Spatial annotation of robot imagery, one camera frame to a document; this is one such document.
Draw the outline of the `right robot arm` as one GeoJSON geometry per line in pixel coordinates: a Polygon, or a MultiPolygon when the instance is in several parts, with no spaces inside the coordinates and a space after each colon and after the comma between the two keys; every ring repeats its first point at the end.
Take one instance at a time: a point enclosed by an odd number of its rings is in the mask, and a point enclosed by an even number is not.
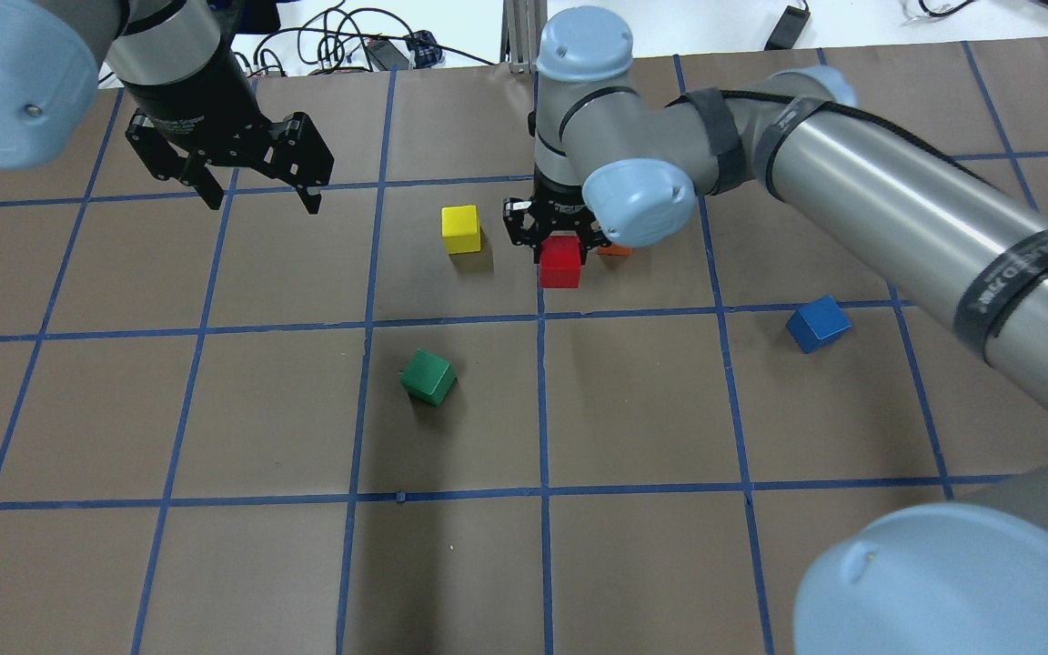
{"type": "Polygon", "coordinates": [[[546,298],[560,652],[1048,654],[1048,223],[855,112],[830,66],[650,111],[631,34],[558,13],[546,210],[669,274],[546,298]]]}

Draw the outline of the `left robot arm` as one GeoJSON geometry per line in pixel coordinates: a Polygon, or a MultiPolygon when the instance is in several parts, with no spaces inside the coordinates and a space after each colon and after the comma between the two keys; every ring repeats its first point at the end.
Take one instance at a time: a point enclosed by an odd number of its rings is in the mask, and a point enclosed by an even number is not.
{"type": "Polygon", "coordinates": [[[232,49],[279,26],[274,1],[0,1],[0,169],[53,161],[108,67],[135,101],[125,137],[151,176],[216,210],[213,169],[248,167],[316,213],[331,150],[311,116],[265,116],[232,49]]]}

